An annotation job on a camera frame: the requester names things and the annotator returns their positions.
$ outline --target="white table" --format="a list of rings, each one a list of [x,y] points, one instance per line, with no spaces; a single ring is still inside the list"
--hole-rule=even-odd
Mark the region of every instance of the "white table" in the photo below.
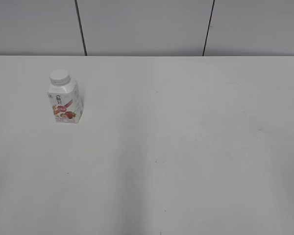
[[[0,57],[0,235],[294,235],[294,57]]]

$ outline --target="bottle label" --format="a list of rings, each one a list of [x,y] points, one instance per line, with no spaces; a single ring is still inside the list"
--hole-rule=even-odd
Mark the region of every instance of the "bottle label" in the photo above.
[[[78,123],[83,113],[77,85],[67,94],[48,93],[55,121]]]

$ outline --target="strawberry image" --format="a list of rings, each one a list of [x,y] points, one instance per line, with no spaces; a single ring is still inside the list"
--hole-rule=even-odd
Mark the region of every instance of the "strawberry image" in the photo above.
[[[68,118],[68,119],[72,119],[75,116],[76,116],[76,113],[75,112],[72,112],[72,111],[67,111],[67,112],[61,114],[61,117]]]

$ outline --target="white wall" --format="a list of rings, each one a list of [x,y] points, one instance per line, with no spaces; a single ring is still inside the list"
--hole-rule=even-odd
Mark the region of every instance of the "white wall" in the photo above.
[[[0,55],[83,55],[74,0],[0,0]]]
[[[78,0],[89,55],[202,55],[211,0]]]
[[[205,55],[294,55],[294,0],[216,0]]]

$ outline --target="brand logo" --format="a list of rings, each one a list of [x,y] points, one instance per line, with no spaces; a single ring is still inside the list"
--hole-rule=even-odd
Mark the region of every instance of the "brand logo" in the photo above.
[[[62,104],[61,97],[59,95],[56,95],[55,98],[56,98],[58,104]]]
[[[67,108],[64,107],[64,106],[58,106],[58,110],[59,110],[60,112],[65,112],[65,111],[67,110]]]

